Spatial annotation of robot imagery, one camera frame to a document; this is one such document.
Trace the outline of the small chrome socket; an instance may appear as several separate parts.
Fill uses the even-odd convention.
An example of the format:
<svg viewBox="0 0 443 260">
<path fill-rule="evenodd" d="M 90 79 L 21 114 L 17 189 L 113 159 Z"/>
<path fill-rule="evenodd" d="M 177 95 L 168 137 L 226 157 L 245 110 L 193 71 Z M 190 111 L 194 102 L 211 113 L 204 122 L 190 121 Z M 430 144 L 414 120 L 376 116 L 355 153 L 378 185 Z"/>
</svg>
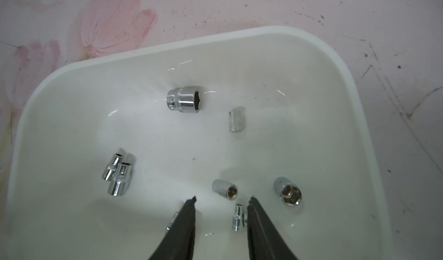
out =
<svg viewBox="0 0 443 260">
<path fill-rule="evenodd" d="M 233 214 L 233 230 L 235 232 L 238 232 L 243 230 L 244 227 L 245 227 L 245 213 L 243 210 L 243 206 L 241 204 L 236 203 Z"/>
</svg>

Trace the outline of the chrome socket large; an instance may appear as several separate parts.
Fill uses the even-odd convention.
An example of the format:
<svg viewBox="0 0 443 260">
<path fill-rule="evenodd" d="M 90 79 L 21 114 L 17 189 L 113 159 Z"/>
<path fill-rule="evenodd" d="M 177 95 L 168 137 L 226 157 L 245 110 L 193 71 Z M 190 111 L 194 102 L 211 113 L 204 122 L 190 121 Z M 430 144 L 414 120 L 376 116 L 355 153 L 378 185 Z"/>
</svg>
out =
<svg viewBox="0 0 443 260">
<path fill-rule="evenodd" d="M 170 110 L 181 113 L 198 113 L 200 97 L 198 87 L 175 88 L 168 92 L 166 103 Z"/>
</svg>

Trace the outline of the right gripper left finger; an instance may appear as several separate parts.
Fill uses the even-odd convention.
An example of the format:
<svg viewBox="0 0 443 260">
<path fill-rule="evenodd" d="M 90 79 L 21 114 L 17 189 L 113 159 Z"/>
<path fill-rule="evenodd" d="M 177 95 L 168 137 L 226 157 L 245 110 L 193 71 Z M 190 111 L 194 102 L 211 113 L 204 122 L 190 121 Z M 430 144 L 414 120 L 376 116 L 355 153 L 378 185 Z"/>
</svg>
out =
<svg viewBox="0 0 443 260">
<path fill-rule="evenodd" d="M 185 202 L 150 260 L 192 260 L 195 248 L 197 199 Z"/>
</svg>

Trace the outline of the medium chrome socket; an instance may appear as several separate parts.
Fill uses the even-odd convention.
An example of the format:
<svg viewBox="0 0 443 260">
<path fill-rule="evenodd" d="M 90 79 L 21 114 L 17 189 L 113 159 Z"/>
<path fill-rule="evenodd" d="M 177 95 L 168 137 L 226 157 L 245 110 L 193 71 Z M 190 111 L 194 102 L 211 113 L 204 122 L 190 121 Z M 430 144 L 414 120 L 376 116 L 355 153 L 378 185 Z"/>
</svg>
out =
<svg viewBox="0 0 443 260">
<path fill-rule="evenodd" d="M 302 193 L 297 185 L 285 177 L 275 179 L 273 189 L 280 200 L 289 207 L 299 206 Z"/>
</svg>

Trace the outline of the chrome socket hex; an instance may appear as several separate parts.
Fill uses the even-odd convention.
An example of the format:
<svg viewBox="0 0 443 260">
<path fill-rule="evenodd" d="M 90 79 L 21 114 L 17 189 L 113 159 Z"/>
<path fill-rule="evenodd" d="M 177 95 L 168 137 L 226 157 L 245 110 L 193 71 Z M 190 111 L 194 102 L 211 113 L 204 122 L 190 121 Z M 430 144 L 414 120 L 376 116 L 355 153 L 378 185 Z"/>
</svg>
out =
<svg viewBox="0 0 443 260">
<path fill-rule="evenodd" d="M 212 191 L 230 201 L 236 200 L 238 188 L 235 184 L 221 179 L 215 179 L 212 183 Z"/>
</svg>

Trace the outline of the short chrome socket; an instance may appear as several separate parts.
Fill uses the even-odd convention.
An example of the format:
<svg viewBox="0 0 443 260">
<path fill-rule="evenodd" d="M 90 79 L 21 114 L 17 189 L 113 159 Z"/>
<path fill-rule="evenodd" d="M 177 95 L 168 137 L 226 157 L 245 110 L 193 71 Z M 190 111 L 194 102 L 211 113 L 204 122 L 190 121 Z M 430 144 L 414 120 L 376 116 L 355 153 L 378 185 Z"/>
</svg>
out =
<svg viewBox="0 0 443 260">
<path fill-rule="evenodd" d="M 242 132 L 245 128 L 245 122 L 242 111 L 232 110 L 228 113 L 229 131 L 231 133 Z"/>
</svg>

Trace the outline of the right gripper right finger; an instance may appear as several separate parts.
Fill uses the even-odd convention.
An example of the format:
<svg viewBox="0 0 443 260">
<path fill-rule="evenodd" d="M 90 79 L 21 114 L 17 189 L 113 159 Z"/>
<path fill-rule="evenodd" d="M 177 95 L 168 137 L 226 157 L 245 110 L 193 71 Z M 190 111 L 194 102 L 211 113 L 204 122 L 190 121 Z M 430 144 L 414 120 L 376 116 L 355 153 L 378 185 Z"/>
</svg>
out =
<svg viewBox="0 0 443 260">
<path fill-rule="evenodd" d="M 297 260 L 266 214 L 258 199 L 248 207 L 248 246 L 251 260 Z"/>
</svg>

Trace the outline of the white plastic storage box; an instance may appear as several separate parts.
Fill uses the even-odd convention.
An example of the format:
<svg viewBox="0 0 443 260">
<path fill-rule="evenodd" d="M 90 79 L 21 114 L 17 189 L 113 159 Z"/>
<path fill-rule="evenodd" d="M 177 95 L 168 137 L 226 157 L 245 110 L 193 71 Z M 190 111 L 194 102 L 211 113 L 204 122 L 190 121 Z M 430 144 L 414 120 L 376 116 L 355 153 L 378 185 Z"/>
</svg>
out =
<svg viewBox="0 0 443 260">
<path fill-rule="evenodd" d="M 198 87 L 200 111 L 168 108 Z M 245 128 L 229 131 L 228 113 Z M 132 163 L 125 195 L 102 179 Z M 285 177 L 299 206 L 273 189 Z M 256 197 L 301 260 L 390 260 L 391 226 L 354 79 L 321 39 L 261 27 L 85 60 L 48 76 L 16 132 L 6 260 L 146 260 L 174 213 L 196 197 L 197 260 L 246 260 L 234 202 Z"/>
</svg>

